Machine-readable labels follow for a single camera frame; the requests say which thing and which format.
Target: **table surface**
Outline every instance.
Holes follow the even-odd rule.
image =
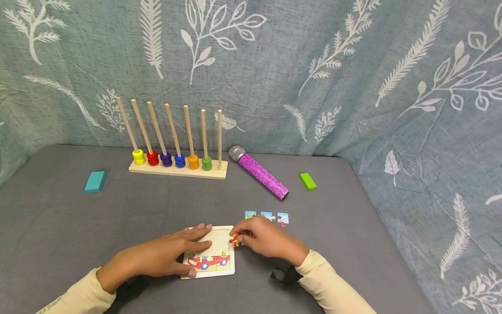
[[[121,249],[200,222],[234,225],[253,210],[288,213],[285,230],[326,257],[376,312],[433,313],[346,160],[251,155],[290,190],[284,201],[233,161],[226,180],[210,180],[129,173],[130,149],[42,149],[0,188],[0,312],[36,312]],[[106,171],[102,191],[85,194],[98,170]],[[303,187],[303,172],[317,190]],[[323,313],[301,287],[270,279],[277,262],[238,247],[235,275],[152,278],[137,299],[108,312]]]

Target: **microphone head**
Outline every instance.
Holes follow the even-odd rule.
[[[239,162],[239,159],[242,156],[244,156],[245,153],[246,153],[246,151],[244,150],[244,148],[242,148],[239,145],[232,146],[232,148],[230,148],[230,151],[228,152],[228,154],[230,155],[230,158],[232,158],[233,160],[235,160],[237,162]]]

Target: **toy microphone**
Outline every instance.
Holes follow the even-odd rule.
[[[274,178],[268,171],[253,159],[244,148],[239,145],[230,148],[230,157],[239,163],[242,168],[246,169],[256,180],[263,184],[273,195],[279,200],[283,200],[288,196],[289,190]]]

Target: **wooden dowel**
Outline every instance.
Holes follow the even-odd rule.
[[[184,105],[183,110],[185,111],[185,125],[187,127],[188,146],[190,147],[190,157],[193,158],[195,156],[195,152],[193,151],[192,130],[190,129],[190,116],[188,114],[188,106]]]
[[[176,154],[178,157],[181,156],[180,143],[178,142],[178,135],[176,135],[176,128],[174,127],[173,115],[171,114],[171,106],[166,103],[166,113],[167,119],[169,120],[169,126],[171,127],[171,133],[173,133],[174,146],[176,147]]]
[[[140,109],[138,108],[136,99],[131,99],[131,104],[133,105],[134,113],[136,114],[136,118],[138,119],[138,123],[140,124],[141,133],[143,133],[143,137],[145,138],[145,142],[148,148],[148,153],[153,154],[152,145],[150,144],[150,139],[148,138],[147,129],[145,128],[145,124],[143,123],[143,118],[141,118]]]
[[[221,169],[221,109],[218,109],[218,169]]]
[[[148,111],[150,111],[150,117],[154,123],[155,133],[157,133],[157,139],[159,140],[160,148],[164,156],[167,155],[166,146],[164,145],[164,140],[162,139],[162,134],[160,133],[159,123],[157,122],[157,117],[155,116],[154,106],[151,101],[147,101]]]
[[[204,146],[204,158],[207,159],[207,136],[206,136],[206,110],[200,111],[202,121],[202,145]]]
[[[118,109],[120,110],[120,114],[122,115],[122,120],[124,121],[126,127],[125,129],[129,134],[129,139],[131,140],[131,144],[133,145],[134,152],[138,153],[139,152],[138,145],[136,144],[136,139],[134,138],[133,130],[131,129],[131,125],[129,124],[129,119],[127,118],[126,111],[124,110],[122,99],[120,99],[120,97],[116,97],[115,100],[117,101]]]

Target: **wooden base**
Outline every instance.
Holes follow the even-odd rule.
[[[188,158],[185,158],[185,167],[178,168],[174,162],[174,155],[171,157],[173,159],[173,165],[171,167],[164,167],[162,162],[159,162],[157,166],[151,166],[148,163],[143,165],[137,165],[134,161],[129,166],[129,172],[135,173],[147,173],[147,174],[162,174],[162,175],[173,175],[178,177],[193,177],[193,178],[205,178],[205,179],[226,179],[226,169],[228,167],[228,161],[221,161],[221,169],[218,169],[218,160],[212,160],[213,168],[211,170],[202,169],[202,158],[199,158],[199,168],[192,170],[188,168]]]

